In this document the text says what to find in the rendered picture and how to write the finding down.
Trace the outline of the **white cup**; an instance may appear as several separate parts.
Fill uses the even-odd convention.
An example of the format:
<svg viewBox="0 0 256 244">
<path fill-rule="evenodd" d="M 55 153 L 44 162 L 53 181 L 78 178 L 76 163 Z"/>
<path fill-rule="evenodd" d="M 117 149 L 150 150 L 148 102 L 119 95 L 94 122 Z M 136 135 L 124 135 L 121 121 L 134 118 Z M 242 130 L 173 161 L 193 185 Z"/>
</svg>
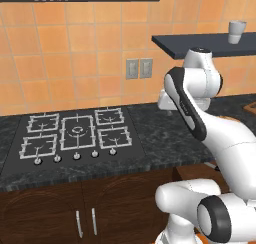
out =
<svg viewBox="0 0 256 244">
<path fill-rule="evenodd" d="M 232 20 L 228 26 L 228 42 L 230 44 L 238 44 L 242 34 L 246 28 L 247 23 L 240 20 Z"/>
</svg>

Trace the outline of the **black gas hob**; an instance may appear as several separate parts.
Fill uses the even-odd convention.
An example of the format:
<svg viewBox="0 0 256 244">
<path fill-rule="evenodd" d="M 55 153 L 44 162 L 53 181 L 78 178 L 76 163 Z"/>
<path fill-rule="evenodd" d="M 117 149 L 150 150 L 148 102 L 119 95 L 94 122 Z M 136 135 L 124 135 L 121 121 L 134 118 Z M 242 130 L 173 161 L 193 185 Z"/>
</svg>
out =
<svg viewBox="0 0 256 244">
<path fill-rule="evenodd" d="M 109 150 L 117 154 L 112 156 Z M 91 153 L 99 152 L 97 158 Z M 79 160 L 73 155 L 78 152 Z M 53 161 L 61 156 L 59 163 Z M 144 156 L 134 124 L 125 107 L 44 112 L 21 117 L 2 175 L 35 173 L 67 166 L 123 161 Z M 35 165 L 34 160 L 42 163 Z"/>
</svg>

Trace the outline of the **grey wall outlet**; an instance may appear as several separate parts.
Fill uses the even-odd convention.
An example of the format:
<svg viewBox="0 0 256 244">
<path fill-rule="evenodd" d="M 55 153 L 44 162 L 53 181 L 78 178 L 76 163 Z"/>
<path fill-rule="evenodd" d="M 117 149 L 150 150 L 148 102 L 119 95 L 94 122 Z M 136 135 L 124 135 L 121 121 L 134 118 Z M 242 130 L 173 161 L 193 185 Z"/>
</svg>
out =
<svg viewBox="0 0 256 244">
<path fill-rule="evenodd" d="M 126 60 L 126 78 L 137 79 L 138 78 L 138 59 Z"/>
<path fill-rule="evenodd" d="M 152 58 L 143 58 L 140 60 L 140 78 L 151 78 L 152 77 Z"/>
</svg>

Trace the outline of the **silver knife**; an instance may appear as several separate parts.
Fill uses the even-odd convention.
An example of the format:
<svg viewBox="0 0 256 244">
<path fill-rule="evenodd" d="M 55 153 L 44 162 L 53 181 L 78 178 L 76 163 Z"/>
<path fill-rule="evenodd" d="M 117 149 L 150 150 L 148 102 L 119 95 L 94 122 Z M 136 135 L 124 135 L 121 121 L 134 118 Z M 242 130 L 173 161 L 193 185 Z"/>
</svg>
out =
<svg viewBox="0 0 256 244">
<path fill-rule="evenodd" d="M 204 162 L 204 164 L 205 164 L 206 166 L 208 166 L 208 167 L 214 169 L 215 171 L 220 171 L 220 170 L 219 170 L 219 167 L 218 167 L 217 165 L 214 165 L 214 164 L 212 164 L 212 163 L 210 163 L 210 162 Z"/>
</svg>

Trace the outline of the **wooden cutting board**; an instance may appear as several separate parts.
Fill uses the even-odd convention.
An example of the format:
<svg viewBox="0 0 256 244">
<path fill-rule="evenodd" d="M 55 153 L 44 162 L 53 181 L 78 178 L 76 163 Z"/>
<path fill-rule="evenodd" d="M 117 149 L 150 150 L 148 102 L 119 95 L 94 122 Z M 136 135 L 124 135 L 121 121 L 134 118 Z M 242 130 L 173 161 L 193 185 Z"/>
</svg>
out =
<svg viewBox="0 0 256 244">
<path fill-rule="evenodd" d="M 256 115 L 256 101 L 246 105 L 244 110 Z"/>
</svg>

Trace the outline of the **dark wooden cupboard door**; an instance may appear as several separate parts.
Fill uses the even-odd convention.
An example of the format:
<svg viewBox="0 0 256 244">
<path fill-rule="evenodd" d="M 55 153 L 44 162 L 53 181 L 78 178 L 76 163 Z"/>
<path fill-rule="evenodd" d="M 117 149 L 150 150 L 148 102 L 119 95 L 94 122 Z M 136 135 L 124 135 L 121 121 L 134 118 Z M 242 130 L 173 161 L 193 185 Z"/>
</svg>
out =
<svg viewBox="0 0 256 244">
<path fill-rule="evenodd" d="M 83 238 L 78 234 L 80 211 Z M 0 193 L 0 244 L 86 244 L 79 183 Z"/>
<path fill-rule="evenodd" d="M 168 219 L 156 206 L 155 192 L 171 181 L 172 169 L 83 181 L 90 244 L 153 244 Z"/>
</svg>

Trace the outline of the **brown wooden drawer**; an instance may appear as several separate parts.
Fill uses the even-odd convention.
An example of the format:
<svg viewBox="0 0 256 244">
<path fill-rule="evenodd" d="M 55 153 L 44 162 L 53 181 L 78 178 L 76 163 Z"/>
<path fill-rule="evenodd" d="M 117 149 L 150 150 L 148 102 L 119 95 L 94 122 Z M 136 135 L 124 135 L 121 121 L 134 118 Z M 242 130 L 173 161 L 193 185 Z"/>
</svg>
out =
<svg viewBox="0 0 256 244">
<path fill-rule="evenodd" d="M 207 166 L 205 163 L 177 166 L 173 169 L 173 179 L 176 181 L 197 178 L 212 179 L 220 186 L 223 193 L 229 192 L 229 187 L 221 172 Z"/>
</svg>

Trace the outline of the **dark blue wall shelf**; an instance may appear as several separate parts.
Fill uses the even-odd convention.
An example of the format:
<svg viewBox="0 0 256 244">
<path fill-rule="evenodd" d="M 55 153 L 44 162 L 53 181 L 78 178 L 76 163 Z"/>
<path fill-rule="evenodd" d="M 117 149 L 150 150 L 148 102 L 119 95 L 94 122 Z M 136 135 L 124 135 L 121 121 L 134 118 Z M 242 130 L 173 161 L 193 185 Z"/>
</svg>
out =
<svg viewBox="0 0 256 244">
<path fill-rule="evenodd" d="M 243 33 L 238 44 L 229 44 L 227 33 L 159 35 L 152 41 L 174 60 L 184 59 L 193 47 L 209 49 L 214 57 L 256 55 L 256 32 Z"/>
</svg>

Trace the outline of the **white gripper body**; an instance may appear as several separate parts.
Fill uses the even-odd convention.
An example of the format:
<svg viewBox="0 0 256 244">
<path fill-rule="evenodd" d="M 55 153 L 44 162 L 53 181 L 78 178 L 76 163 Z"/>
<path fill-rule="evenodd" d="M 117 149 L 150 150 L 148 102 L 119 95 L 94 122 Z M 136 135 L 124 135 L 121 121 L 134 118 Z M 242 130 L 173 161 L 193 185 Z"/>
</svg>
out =
<svg viewBox="0 0 256 244">
<path fill-rule="evenodd" d="M 162 89 L 159 93 L 157 105 L 160 110 L 166 110 L 166 111 L 175 111 L 176 110 L 176 106 L 175 106 L 174 102 L 168 96 L 168 94 L 165 92 L 164 89 Z"/>
</svg>

